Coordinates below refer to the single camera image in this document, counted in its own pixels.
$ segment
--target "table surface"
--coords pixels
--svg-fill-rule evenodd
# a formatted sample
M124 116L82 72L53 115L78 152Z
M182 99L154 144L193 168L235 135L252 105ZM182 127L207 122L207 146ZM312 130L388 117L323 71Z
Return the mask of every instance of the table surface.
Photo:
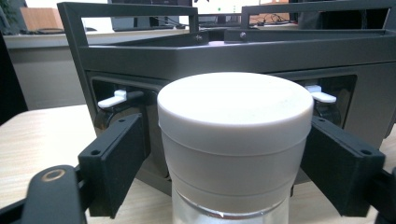
M85 105L33 110L0 126L0 207L24 198L29 180L55 165L78 164L78 153L96 137ZM396 166L396 130L380 150L387 155L385 169ZM290 224L374 223L367 217L340 217L312 183L294 187ZM89 223L172 223L172 200L166 194L135 180L116 219L89 217Z

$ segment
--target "clear glass jar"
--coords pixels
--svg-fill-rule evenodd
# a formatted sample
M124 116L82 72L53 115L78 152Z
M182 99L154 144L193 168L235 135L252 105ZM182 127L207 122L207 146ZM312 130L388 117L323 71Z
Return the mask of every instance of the clear glass jar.
M235 214L214 211L196 204L180 195L172 187L173 223L217 223L217 224L288 224L289 223L289 197L283 202L272 207L253 213Z

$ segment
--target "handle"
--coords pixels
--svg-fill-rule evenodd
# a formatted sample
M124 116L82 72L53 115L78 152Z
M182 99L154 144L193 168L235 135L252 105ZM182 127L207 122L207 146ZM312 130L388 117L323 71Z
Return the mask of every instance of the handle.
M388 8L389 14L384 24L384 29L396 29L396 1L394 0L350 0L350 1L328 1L289 3L278 5L265 5L255 7L242 7L241 28L249 28L251 15L279 12L308 12L308 11L344 11Z

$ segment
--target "white latch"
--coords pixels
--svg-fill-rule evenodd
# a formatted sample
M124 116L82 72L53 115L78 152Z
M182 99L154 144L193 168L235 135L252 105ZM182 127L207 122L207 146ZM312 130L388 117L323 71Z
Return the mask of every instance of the white latch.
M335 101L337 101L337 98L335 96L322 92L321 87L318 85L305 86L305 88L309 92L311 92L311 95L314 98L314 100L327 104L332 104L335 103Z
M126 101L126 91L114 91L114 96L98 102L99 107L109 108L113 105L118 105Z

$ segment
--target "black metal housing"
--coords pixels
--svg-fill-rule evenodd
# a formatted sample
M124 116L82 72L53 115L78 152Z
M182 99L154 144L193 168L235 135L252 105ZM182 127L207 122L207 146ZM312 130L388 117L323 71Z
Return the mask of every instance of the black metal housing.
M395 6L394 0L351 0L254 8L254 13L389 8L384 29L370 31L229 29L198 32L197 10L191 7L61 3L58 8L92 123L100 111L97 102L112 96L117 89L156 95L163 86L182 77L212 72L251 72L283 77L301 85L319 83L324 91L333 92L341 99L338 109L343 113L339 126L371 146L379 147L395 119ZM248 10L253 9L244 7L246 14ZM154 14L189 15L190 33L89 45L81 22L84 17ZM218 32L223 33L224 44L213 46L211 36ZM169 194L157 106L155 102L131 105L131 111L147 118L144 127L151 151L138 177Z

